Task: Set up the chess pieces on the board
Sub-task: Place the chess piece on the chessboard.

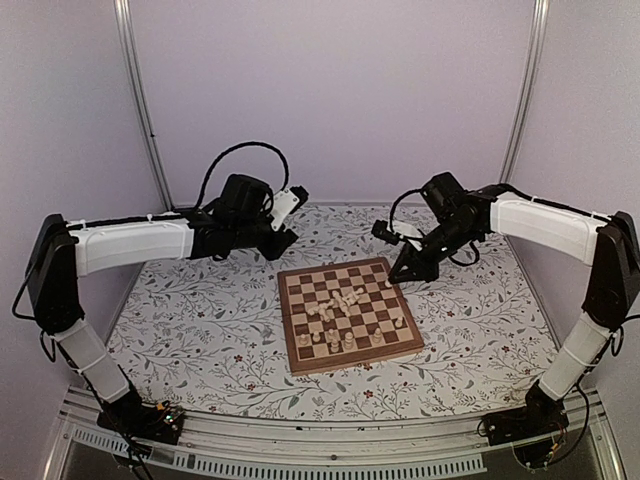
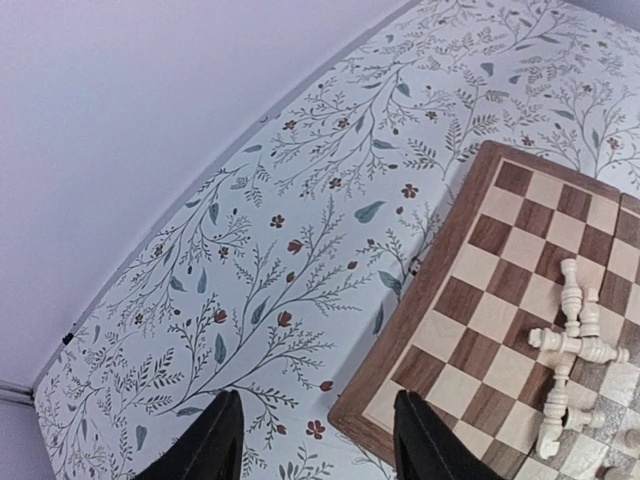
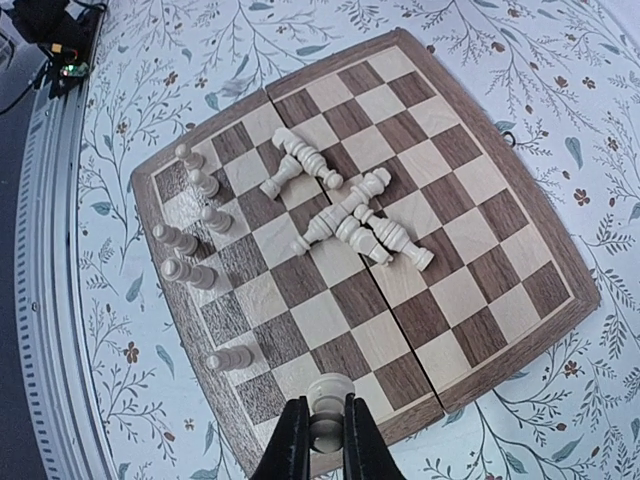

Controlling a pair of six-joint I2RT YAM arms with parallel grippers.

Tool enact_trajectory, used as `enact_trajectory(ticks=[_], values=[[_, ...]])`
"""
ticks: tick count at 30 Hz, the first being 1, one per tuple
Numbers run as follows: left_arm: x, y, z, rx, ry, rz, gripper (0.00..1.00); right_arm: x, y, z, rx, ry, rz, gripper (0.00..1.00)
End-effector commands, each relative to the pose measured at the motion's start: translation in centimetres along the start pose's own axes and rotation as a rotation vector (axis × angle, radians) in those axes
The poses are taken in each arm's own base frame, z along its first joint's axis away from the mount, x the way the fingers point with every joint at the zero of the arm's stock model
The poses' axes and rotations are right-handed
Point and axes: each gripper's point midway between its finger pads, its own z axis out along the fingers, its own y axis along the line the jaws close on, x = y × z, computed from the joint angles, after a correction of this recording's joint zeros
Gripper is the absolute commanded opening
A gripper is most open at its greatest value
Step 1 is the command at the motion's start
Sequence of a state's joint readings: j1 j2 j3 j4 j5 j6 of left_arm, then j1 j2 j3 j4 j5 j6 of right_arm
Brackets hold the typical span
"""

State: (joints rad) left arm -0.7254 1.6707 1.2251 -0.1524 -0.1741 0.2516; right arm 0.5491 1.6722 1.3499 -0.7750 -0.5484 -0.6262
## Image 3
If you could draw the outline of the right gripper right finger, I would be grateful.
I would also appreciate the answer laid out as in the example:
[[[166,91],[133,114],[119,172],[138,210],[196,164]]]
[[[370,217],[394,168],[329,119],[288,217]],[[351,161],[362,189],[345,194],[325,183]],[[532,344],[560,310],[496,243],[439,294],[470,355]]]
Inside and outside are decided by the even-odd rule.
[[[354,393],[346,396],[343,428],[345,479],[402,479],[366,402]]]

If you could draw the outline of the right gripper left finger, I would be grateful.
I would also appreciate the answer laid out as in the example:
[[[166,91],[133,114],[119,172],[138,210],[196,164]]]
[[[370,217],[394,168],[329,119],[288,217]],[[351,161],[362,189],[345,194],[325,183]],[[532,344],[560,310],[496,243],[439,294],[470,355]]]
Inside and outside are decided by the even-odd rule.
[[[250,479],[309,480],[309,425],[306,397],[288,400]]]

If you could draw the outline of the white pawn placed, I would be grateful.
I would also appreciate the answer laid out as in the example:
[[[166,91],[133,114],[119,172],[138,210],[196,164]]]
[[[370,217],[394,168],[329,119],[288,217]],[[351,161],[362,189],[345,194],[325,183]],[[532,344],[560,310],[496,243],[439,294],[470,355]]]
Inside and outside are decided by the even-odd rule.
[[[182,255],[192,256],[198,249],[198,239],[189,233],[167,224],[156,224],[152,234],[159,242],[173,248]]]
[[[353,381],[340,373],[322,374],[310,384],[307,401],[314,451],[329,454],[342,448],[346,396],[354,392]]]
[[[226,233],[233,224],[233,216],[212,206],[204,206],[200,212],[201,220],[215,233]]]
[[[205,366],[214,372],[228,372],[248,368],[254,361],[254,354],[246,345],[221,348],[212,352],[205,360]]]
[[[218,180],[214,176],[205,174],[202,170],[191,170],[188,174],[188,180],[207,198],[215,197],[219,191]]]
[[[165,280],[187,283],[201,290],[212,289],[217,278],[215,269],[208,266],[191,265],[176,257],[170,257],[163,261],[160,269]]]

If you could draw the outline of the wooden chess board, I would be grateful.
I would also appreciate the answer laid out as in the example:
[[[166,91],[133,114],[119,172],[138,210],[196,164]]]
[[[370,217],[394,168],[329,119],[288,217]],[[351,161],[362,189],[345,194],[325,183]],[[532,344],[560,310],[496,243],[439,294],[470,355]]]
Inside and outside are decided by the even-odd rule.
[[[196,377],[252,474],[337,374],[387,443],[516,373],[598,306],[526,166],[398,29],[223,110],[131,176]]]

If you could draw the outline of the white pawn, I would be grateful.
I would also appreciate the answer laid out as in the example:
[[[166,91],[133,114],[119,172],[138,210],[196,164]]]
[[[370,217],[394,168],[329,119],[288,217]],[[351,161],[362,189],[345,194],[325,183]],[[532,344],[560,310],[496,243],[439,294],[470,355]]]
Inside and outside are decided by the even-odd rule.
[[[175,148],[176,157],[183,163],[188,172],[201,170],[205,165],[205,157],[194,151],[187,144],[181,143]]]

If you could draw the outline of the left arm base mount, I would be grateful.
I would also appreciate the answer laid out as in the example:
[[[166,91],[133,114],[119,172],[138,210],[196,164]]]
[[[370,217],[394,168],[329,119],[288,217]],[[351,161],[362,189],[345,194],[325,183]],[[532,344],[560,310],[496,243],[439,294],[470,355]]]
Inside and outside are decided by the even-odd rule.
[[[92,51],[108,7],[103,1],[78,1],[72,15],[68,1],[14,1],[4,10],[27,43],[47,57],[38,81],[50,87],[49,97],[67,95],[89,75]]]

